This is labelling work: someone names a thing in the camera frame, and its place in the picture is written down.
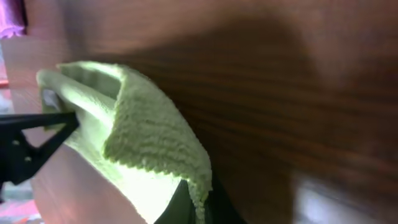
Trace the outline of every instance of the light green cloth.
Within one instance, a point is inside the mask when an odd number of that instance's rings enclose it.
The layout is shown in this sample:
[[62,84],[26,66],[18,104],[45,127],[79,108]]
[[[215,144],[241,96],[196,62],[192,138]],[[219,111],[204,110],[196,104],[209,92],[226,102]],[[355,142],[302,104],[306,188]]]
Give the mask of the light green cloth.
[[[125,66],[75,62],[58,68],[41,70],[37,83],[44,113],[76,111],[80,127],[66,145],[113,183],[148,223],[164,212],[180,180],[187,180],[197,222],[204,223],[210,160],[172,101]],[[49,103],[47,90],[59,99]]]

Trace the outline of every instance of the cloth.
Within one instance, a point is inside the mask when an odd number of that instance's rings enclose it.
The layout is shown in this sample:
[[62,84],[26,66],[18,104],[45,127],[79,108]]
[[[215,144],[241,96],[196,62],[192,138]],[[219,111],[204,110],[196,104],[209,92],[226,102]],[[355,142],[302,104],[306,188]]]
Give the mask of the cloth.
[[148,222],[166,209],[180,181],[186,180],[197,223],[211,190],[207,152],[173,102],[139,72],[122,65],[75,62],[60,72],[42,70],[42,94],[59,100],[44,113],[76,111],[80,127],[66,140],[112,182]]
[[0,39],[25,32],[21,0],[0,0]]

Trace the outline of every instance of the purple object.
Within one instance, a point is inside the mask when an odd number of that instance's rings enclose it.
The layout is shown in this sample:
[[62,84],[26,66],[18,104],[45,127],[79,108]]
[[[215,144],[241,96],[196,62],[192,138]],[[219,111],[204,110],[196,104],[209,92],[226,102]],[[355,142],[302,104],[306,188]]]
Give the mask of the purple object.
[[0,0],[0,39],[25,34],[21,0]]

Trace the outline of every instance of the terry cloth fabric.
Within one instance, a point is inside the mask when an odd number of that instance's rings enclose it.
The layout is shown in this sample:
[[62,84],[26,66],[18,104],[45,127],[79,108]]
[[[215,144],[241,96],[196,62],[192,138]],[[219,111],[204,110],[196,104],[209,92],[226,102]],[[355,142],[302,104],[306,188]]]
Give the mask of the terry cloth fabric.
[[112,182],[148,223],[160,217],[180,180],[186,180],[197,223],[204,223],[210,159],[173,102],[126,66],[75,62],[58,68],[41,70],[37,82],[44,113],[76,111],[80,127],[66,145]]
[[21,0],[0,0],[0,39],[24,34]]

